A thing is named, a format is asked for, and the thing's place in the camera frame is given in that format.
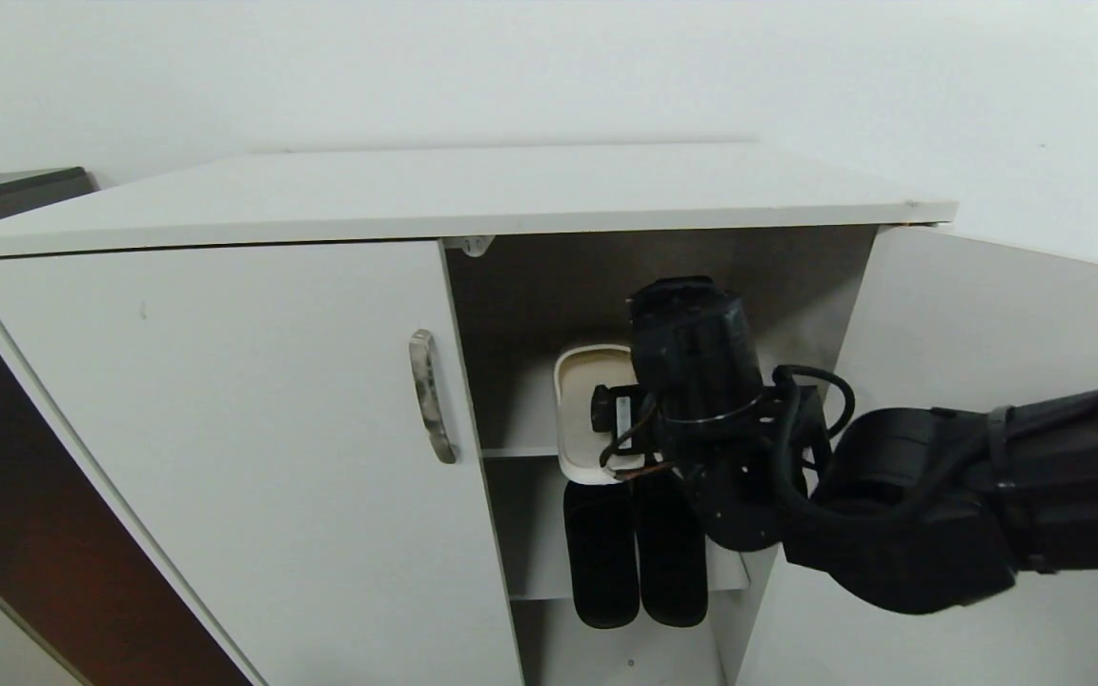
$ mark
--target white cabinet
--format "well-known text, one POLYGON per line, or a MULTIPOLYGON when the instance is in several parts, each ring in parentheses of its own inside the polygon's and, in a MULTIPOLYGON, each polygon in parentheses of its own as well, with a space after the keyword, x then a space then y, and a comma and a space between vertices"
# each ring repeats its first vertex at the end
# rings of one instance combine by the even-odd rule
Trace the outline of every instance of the white cabinet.
POLYGON ((748 682, 775 551, 712 548, 692 630, 574 616, 552 357, 621 336, 638 286, 709 273, 743 292, 766 372, 841 356, 866 387, 890 372, 869 331, 904 346, 922 314, 991 358, 1009 317, 972 327, 934 314, 959 282, 916 286, 1012 249, 879 228, 954 212, 762 144, 244 157, 0 222, 0 351, 258 685, 748 682), (445 250, 467 237, 494 239, 445 250), (418 412, 423 329, 455 464, 418 412))

